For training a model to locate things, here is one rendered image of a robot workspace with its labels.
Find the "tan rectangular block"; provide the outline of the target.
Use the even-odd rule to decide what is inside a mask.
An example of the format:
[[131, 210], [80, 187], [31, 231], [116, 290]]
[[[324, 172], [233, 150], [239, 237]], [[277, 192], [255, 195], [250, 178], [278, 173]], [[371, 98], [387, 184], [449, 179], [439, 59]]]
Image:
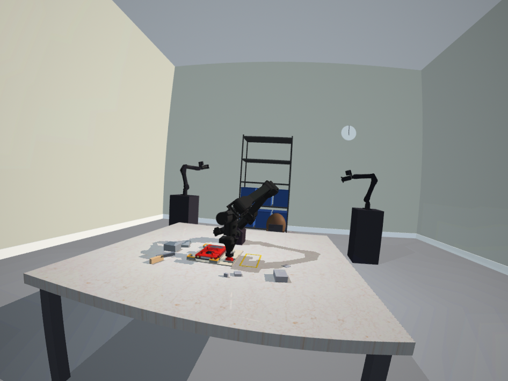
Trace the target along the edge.
[[156, 263], [156, 262], [160, 262], [160, 261], [162, 261], [162, 260], [164, 260], [164, 257], [163, 257], [163, 255], [161, 254], [161, 255], [159, 255], [159, 256], [155, 256], [155, 257], [153, 257], [153, 258], [150, 258], [149, 263], [150, 263], [150, 264], [154, 264], [154, 263]]

